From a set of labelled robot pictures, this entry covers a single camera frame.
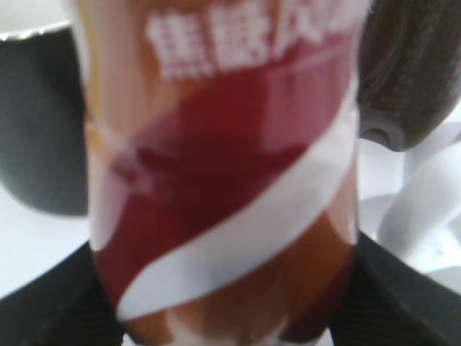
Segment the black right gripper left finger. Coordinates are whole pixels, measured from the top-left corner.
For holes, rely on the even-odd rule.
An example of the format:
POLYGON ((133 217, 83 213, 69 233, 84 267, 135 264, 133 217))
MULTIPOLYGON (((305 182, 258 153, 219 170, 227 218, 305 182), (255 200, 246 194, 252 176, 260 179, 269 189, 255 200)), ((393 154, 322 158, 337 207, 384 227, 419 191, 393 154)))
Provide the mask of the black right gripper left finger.
POLYGON ((1 300, 1 344, 121 345, 88 244, 1 300))

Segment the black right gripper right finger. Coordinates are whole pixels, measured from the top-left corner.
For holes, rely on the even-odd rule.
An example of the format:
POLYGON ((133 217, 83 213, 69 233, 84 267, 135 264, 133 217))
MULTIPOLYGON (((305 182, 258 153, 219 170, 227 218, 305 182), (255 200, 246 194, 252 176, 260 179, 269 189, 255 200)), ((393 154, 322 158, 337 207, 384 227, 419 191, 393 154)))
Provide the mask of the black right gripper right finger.
POLYGON ((460 295, 360 234, 349 288, 329 325, 339 346, 460 344, 460 295))

